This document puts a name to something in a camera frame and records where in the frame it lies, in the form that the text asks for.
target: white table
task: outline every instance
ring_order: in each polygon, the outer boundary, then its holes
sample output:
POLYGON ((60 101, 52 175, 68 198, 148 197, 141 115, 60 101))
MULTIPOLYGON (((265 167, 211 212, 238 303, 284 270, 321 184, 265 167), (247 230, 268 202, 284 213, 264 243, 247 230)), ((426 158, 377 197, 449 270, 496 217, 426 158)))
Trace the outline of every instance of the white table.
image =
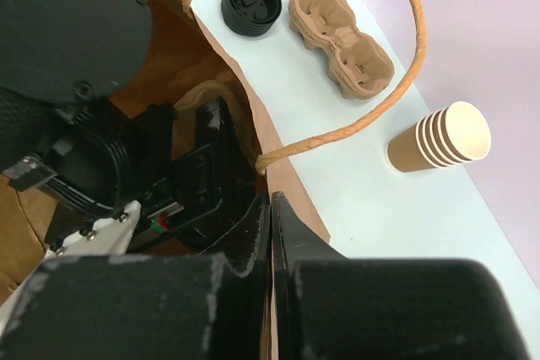
MULTIPOLYGON (((282 16, 270 32, 256 39, 235 35, 225 26, 219 1, 195 0, 193 9, 241 65, 283 144, 354 121, 394 89, 404 73, 362 0, 348 0, 359 28, 378 40, 396 67, 388 89, 367 102, 342 98, 327 78, 324 53, 307 51, 289 29, 289 0, 283 0, 282 16)), ((540 359, 540 292, 467 171, 456 167, 404 175, 385 161, 385 144, 427 113, 412 87, 359 135, 291 160, 335 249, 351 258, 446 257, 483 263, 503 288, 529 352, 540 359)))

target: cup rim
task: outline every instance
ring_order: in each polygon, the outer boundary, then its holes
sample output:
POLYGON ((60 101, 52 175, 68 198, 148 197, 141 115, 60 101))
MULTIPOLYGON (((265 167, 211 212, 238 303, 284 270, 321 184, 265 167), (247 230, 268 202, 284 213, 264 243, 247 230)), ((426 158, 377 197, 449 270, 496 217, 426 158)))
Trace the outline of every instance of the cup rim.
POLYGON ((441 109, 440 111, 438 111, 436 113, 437 118, 435 119, 437 133, 439 134, 439 139, 440 139, 440 142, 442 143, 442 147, 447 152, 447 155, 452 156, 452 158, 457 160, 458 163, 465 164, 467 162, 471 162, 470 159, 463 159, 463 158, 460 158, 459 156, 457 156, 455 153, 452 152, 450 147, 446 144, 445 138, 443 137, 443 131, 442 131, 442 116, 445 114, 446 110, 448 110, 448 108, 441 109))
POLYGON ((446 162, 444 162, 443 160, 439 159, 439 157, 437 157, 433 151, 431 150, 431 148, 429 147, 429 144, 428 144, 428 135, 427 135, 427 125, 428 125, 428 122, 429 122, 429 118, 431 117, 431 115, 429 116, 426 116, 424 117, 422 120, 420 120, 420 132, 421 132, 421 137, 422 137, 422 141, 424 142, 423 144, 420 144, 420 147, 421 148, 424 148, 424 152, 426 155, 428 155, 431 160, 433 160, 434 162, 436 162, 439 166, 443 166, 445 168, 448 168, 449 166, 452 166, 452 164, 448 164, 446 162))
POLYGON ((489 129, 489 124, 482 112, 471 103, 466 101, 457 101, 452 103, 447 109, 445 114, 445 128, 446 135, 450 140, 452 146, 466 159, 470 160, 480 160, 488 156, 489 151, 491 150, 491 130, 489 129), (471 121, 476 121, 477 129, 482 133, 484 145, 483 149, 480 149, 480 153, 475 153, 474 149, 467 149, 468 146, 464 146, 463 137, 460 137, 462 132, 459 132, 455 126, 453 126, 452 119, 458 119, 455 117, 458 111, 461 110, 462 113, 468 115, 468 118, 471 121))
POLYGON ((422 156, 424 157, 424 159, 428 162, 428 164, 430 164, 431 166, 433 166, 434 168, 438 168, 438 169, 443 169, 443 168, 447 168, 448 166, 443 166, 443 165, 440 165, 440 164, 437 164, 435 163, 427 154, 426 152, 424 151, 424 147, 422 146, 422 140, 420 139, 420 135, 419 135, 419 132, 420 132, 420 125, 422 123, 422 121, 425 120, 425 117, 420 120, 419 122, 416 123, 416 128, 414 129, 414 135, 416 137, 416 143, 418 145, 418 149, 420 150, 420 153, 422 154, 422 156))
POLYGON ((441 111, 443 111, 443 109, 440 109, 440 110, 437 110, 435 111, 434 113, 430 114, 428 117, 427 117, 427 121, 426 121, 426 137, 428 137, 429 139, 431 139, 431 142, 433 143, 433 145, 435 146, 435 151, 437 153, 435 153, 433 150, 431 150, 431 152, 437 157, 439 158, 438 155, 442 156, 444 159, 446 159, 448 161, 448 164, 450 165, 453 165, 453 164, 463 164, 464 162, 460 161, 460 160, 457 160, 457 159, 454 159, 450 154, 446 153, 445 150, 443 150, 443 148, 440 147, 439 143, 437 143, 437 139, 435 138, 435 122, 436 122, 436 116, 437 114, 439 114, 441 111))

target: paper bag handle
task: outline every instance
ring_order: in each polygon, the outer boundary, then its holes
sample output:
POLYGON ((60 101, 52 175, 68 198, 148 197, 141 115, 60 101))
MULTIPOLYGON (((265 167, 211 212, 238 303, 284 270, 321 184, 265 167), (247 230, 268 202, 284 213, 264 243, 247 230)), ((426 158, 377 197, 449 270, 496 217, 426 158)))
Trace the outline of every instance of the paper bag handle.
MULTIPOLYGON (((256 161, 256 170, 259 173, 264 173, 266 167, 282 158, 296 155, 310 151, 311 149, 319 148, 322 145, 326 145, 330 142, 341 141, 356 134, 357 132, 366 128, 369 124, 382 116, 384 112, 390 109, 401 97, 405 94, 408 88, 413 83, 413 80, 420 72, 420 68, 424 63, 425 52, 427 46, 427 31, 425 28, 424 12, 422 11, 422 4, 420 0, 409 0, 413 10, 414 23, 416 25, 416 50, 414 52, 414 58, 411 65, 402 80, 397 84, 396 88, 388 94, 388 96, 377 105, 372 111, 365 116, 359 118, 357 121, 338 128, 337 130, 327 132, 315 137, 307 138, 303 141, 291 143, 285 147, 276 149, 270 153, 265 153, 256 161)), ((192 0, 183 0, 184 11, 193 17, 191 11, 192 0)))

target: plastic lid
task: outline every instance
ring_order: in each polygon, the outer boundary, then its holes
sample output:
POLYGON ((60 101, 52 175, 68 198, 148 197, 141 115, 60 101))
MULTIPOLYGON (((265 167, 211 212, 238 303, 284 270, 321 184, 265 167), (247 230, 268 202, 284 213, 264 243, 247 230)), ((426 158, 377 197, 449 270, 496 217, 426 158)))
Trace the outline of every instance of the plastic lid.
POLYGON ((281 0, 221 0, 221 14, 236 34, 263 35, 281 14, 281 0))

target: paper cup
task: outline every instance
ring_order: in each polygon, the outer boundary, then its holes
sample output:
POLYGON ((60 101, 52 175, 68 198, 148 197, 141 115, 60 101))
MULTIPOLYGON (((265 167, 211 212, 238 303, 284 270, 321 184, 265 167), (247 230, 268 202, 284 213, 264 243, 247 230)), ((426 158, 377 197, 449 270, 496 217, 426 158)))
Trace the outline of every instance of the paper cup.
POLYGON ((465 159, 461 155, 457 155, 457 151, 455 151, 455 149, 449 144, 450 141, 446 141, 445 137, 443 137, 442 119, 443 114, 446 110, 447 109, 437 112, 434 117, 433 137, 435 140, 435 145, 439 146, 440 150, 443 152, 444 155, 448 157, 448 159, 451 159, 458 164, 465 164, 467 162, 471 162, 471 159, 465 159))
POLYGON ((443 111, 442 137, 457 156, 480 160, 491 149, 491 131, 483 114, 475 106, 458 101, 443 111))
POLYGON ((441 111, 442 110, 436 111, 426 118, 424 124, 424 142, 427 144, 427 154, 431 155, 435 162, 444 166, 452 166, 453 164, 459 164, 460 162, 452 159, 448 154, 445 154, 435 140, 435 117, 437 116, 437 113, 441 111))
POLYGON ((442 168, 424 151, 423 141, 419 134, 419 121, 414 126, 411 126, 406 131, 392 139, 387 147, 386 153, 391 165, 400 172, 414 172, 417 170, 442 168))

